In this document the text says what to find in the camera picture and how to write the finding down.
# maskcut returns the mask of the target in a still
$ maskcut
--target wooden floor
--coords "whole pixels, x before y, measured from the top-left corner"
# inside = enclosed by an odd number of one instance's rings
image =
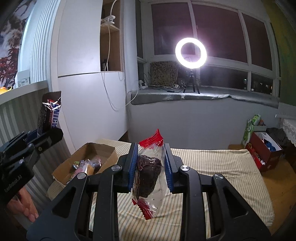
[[[230,150],[241,150],[242,145],[229,145]],[[273,207],[274,222],[269,228],[271,234],[282,225],[296,203],[296,174],[290,164],[281,159],[276,168],[262,174]]]

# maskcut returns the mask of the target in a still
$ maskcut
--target finger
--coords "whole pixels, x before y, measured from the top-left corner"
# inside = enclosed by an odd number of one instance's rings
[[[37,209],[36,209],[36,207],[35,207],[35,205],[34,205],[32,199],[31,199],[31,205],[30,205],[29,213],[30,213],[30,214],[33,214],[35,218],[38,218],[38,216],[39,216],[39,215],[38,215],[38,212],[37,212]]]
[[[20,195],[20,201],[24,205],[24,207],[30,209],[31,205],[31,195],[28,193],[25,187],[23,187],[21,190],[19,190]]]
[[[29,209],[25,208],[25,210],[24,210],[24,215],[25,215],[26,217],[29,216]]]
[[[30,215],[29,215],[29,220],[30,220],[32,223],[35,222],[35,217],[34,217],[33,214],[30,214]]]
[[[7,208],[13,213],[13,214],[18,214],[18,213],[23,213],[24,212],[24,206],[19,200],[10,200],[9,203],[7,204]]]

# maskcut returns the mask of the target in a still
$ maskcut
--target candy wrapper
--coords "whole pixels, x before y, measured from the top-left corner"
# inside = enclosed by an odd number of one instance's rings
[[[94,156],[91,160],[85,159],[75,161],[73,163],[74,173],[67,183],[69,183],[78,173],[81,172],[85,172],[88,176],[96,174],[100,170],[101,166],[101,159],[98,156]]]
[[[38,117],[37,136],[56,127],[61,109],[61,91],[48,92],[42,96],[42,105]]]
[[[133,204],[138,205],[146,220],[156,217],[167,188],[163,138],[156,133],[141,141],[132,189]]]

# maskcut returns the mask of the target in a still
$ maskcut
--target red box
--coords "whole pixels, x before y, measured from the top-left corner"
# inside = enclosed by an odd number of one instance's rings
[[[256,163],[256,166],[258,167],[258,169],[260,170],[260,168],[263,166],[263,164],[261,163],[261,161],[258,159],[258,157],[254,154],[254,152],[256,151],[255,148],[250,148],[248,143],[246,145],[246,149],[251,153],[255,163]]]
[[[267,141],[269,141],[272,146],[275,147],[276,151],[271,152],[261,138],[264,137]],[[260,170],[260,172],[265,172],[271,169],[274,169],[279,162],[279,157],[283,153],[283,149],[279,144],[277,144],[266,132],[253,132],[250,143],[252,144],[252,148],[258,153],[260,158],[265,162],[264,165],[257,159],[255,163]]]

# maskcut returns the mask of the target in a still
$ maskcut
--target bed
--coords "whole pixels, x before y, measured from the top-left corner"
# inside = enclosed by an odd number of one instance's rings
[[[101,139],[100,144],[114,146],[118,157],[127,154],[130,143]],[[173,149],[173,155],[201,174],[223,174],[253,208],[266,226],[271,226],[274,211],[268,190],[247,150],[185,150]],[[55,181],[48,189],[50,199],[60,191]],[[204,195],[207,237],[210,237],[209,211]],[[95,197],[91,209],[90,230],[93,227]],[[156,218],[145,220],[138,206],[131,202],[131,193],[118,194],[118,226],[120,240],[179,240],[181,230],[182,194],[167,190]]]

